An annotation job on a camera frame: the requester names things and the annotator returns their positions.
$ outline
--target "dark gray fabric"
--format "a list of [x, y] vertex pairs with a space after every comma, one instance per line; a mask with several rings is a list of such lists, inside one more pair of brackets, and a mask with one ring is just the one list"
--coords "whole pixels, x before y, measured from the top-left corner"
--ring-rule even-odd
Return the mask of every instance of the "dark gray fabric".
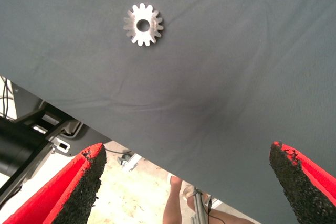
[[[138, 47], [145, 2], [163, 37]], [[0, 73], [263, 223], [284, 141], [336, 175], [336, 0], [0, 0]]]

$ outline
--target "person's leg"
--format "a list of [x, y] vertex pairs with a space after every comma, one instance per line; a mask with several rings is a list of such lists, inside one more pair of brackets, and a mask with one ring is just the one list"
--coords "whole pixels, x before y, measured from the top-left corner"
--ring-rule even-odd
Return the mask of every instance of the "person's leg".
[[[188, 206], [195, 211], [195, 204], [194, 204], [194, 197], [189, 197], [187, 200]], [[215, 209], [211, 209], [210, 216], [209, 216], [209, 224], [253, 224], [249, 220], [238, 218], [234, 215], [227, 214], [225, 212], [221, 212]]]
[[170, 194], [163, 212], [163, 224], [182, 224], [180, 209], [180, 190], [182, 180], [178, 177], [171, 177]]

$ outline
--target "metal gear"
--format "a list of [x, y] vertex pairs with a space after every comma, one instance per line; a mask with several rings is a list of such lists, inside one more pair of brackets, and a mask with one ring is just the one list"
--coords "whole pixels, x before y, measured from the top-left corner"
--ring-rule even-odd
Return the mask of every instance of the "metal gear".
[[[124, 18], [126, 22], [124, 29], [128, 31], [126, 33], [127, 37], [132, 36], [133, 43], [138, 42], [139, 46], [145, 43], [146, 46], [149, 46], [150, 42], [156, 43], [155, 37], [161, 37], [159, 30], [163, 30], [163, 26], [159, 23], [162, 22], [162, 18], [157, 17], [159, 12], [157, 10], [153, 11], [152, 5], [146, 7], [144, 3], [141, 3], [139, 8], [133, 5], [133, 12], [129, 10], [127, 14], [129, 17]], [[148, 22], [149, 28], [147, 31], [140, 31], [138, 22], [144, 20]]]

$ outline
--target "red foam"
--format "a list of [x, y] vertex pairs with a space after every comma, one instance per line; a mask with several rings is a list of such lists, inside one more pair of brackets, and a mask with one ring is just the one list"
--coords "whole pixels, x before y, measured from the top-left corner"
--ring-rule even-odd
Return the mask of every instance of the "red foam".
[[273, 144], [281, 146], [281, 150], [287, 153], [289, 160], [297, 165], [299, 160], [302, 171], [310, 179], [311, 183], [316, 186], [335, 206], [336, 206], [336, 178], [327, 173], [324, 169], [314, 163], [312, 160], [304, 156], [301, 152], [293, 147], [274, 142]]
[[102, 143], [92, 145], [79, 153], [58, 174], [27, 200], [4, 224], [49, 224], [62, 210], [64, 203], [78, 185], [91, 163], [84, 157], [95, 158]]

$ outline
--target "floor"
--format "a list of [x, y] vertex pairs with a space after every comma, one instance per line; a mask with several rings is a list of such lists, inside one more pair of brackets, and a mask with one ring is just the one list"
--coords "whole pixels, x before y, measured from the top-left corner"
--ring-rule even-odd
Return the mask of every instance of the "floor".
[[[13, 101], [9, 101], [8, 115], [16, 118]], [[126, 150], [115, 141], [105, 144], [106, 149], [122, 152]], [[102, 185], [98, 191], [98, 199], [92, 208], [88, 224], [94, 223], [162, 223], [165, 203], [169, 195], [167, 182], [168, 172], [142, 158], [138, 166], [131, 172], [123, 172], [122, 166], [117, 162], [120, 154], [107, 152], [107, 163], [101, 177]], [[35, 175], [24, 183], [22, 190], [0, 211], [0, 223], [5, 221], [15, 210], [29, 199], [40, 187], [48, 182], [72, 158], [60, 154], [51, 154], [47, 162]], [[0, 186], [8, 177], [0, 174]], [[194, 214], [180, 197], [183, 223], [191, 223]], [[247, 218], [254, 223], [258, 222], [243, 215], [239, 211], [222, 203], [218, 210], [225, 211], [240, 217]]]

